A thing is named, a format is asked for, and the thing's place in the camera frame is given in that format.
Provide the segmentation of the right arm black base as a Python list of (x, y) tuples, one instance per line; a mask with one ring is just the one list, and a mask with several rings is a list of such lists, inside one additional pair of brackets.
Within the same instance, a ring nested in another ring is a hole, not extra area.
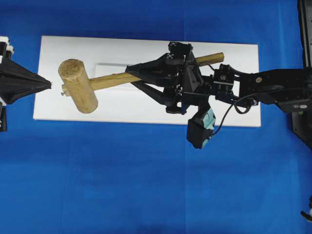
[[(301, 44), (303, 48), (303, 65), (306, 86), (312, 87), (312, 2), (299, 0), (297, 2)], [(292, 113), (292, 131), (309, 148), (312, 147), (312, 102), (300, 105), (299, 111)]]

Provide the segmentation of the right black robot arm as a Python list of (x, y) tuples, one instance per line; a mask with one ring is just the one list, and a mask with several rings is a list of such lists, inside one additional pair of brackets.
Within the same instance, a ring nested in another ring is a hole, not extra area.
[(221, 64), (214, 74), (201, 74), (191, 44), (171, 41), (160, 58), (127, 66), (126, 73), (139, 80), (133, 85), (166, 106), (171, 114), (185, 114), (189, 106), (208, 110), (209, 97), (244, 107), (275, 104), (285, 113), (312, 109), (312, 70), (275, 69), (243, 73)]

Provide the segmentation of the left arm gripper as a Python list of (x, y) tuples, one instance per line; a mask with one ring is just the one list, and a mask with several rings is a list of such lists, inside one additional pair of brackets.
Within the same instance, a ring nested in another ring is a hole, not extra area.
[(20, 98), (51, 89), (51, 82), (10, 60), (14, 54), (10, 39), (0, 36), (0, 80), (5, 84), (18, 85), (30, 89), (0, 95), (6, 104), (13, 104)]

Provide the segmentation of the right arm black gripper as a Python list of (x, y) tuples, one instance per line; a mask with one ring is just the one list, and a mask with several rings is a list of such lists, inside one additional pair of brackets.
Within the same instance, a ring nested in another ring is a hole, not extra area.
[(196, 58), (191, 44), (176, 41), (171, 41), (168, 48), (169, 54), (150, 62), (127, 66), (125, 72), (136, 77), (148, 75), (173, 78), (177, 74), (176, 88), (164, 88), (161, 92), (143, 81), (131, 84), (157, 103), (166, 106), (166, 112), (169, 114), (183, 115), (190, 106), (198, 107), (198, 115), (206, 114), (210, 110), (209, 96), (204, 89), (205, 80), (200, 67), (214, 64), (214, 54)]

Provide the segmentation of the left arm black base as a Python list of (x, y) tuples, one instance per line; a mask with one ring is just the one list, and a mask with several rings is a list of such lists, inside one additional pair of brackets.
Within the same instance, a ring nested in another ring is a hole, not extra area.
[(0, 103), (0, 131), (7, 131), (6, 108), (4, 107), (2, 102)]

